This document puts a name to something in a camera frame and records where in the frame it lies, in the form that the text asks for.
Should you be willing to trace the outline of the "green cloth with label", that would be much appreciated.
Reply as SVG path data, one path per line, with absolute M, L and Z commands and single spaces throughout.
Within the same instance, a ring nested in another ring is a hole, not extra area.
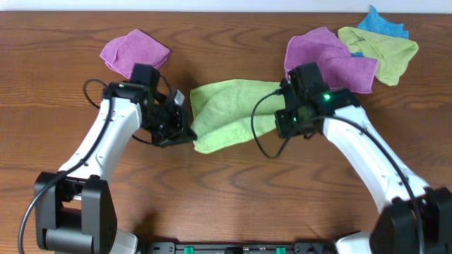
M 210 154 L 274 130 L 274 113 L 285 108 L 284 98 L 273 95 L 259 100 L 279 87 L 278 82 L 232 79 L 192 89 L 195 151 Z

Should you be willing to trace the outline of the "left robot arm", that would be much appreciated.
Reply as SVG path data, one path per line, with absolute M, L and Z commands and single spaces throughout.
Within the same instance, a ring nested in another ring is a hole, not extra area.
M 35 213 L 37 245 L 55 253 L 144 253 L 145 245 L 119 229 L 109 189 L 121 154 L 138 129 L 149 145 L 168 147 L 197 139 L 184 95 L 158 91 L 162 80 L 151 65 L 135 64 L 131 77 L 103 86 L 94 124 L 56 173 L 42 172 L 28 208 Z

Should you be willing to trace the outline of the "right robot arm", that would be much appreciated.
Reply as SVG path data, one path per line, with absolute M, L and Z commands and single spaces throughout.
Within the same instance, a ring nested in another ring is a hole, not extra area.
M 433 189 L 395 154 L 349 89 L 332 90 L 316 63 L 292 69 L 277 91 L 281 138 L 320 133 L 345 156 L 374 199 L 379 218 L 369 233 L 333 242 L 336 253 L 450 253 L 451 192 Z

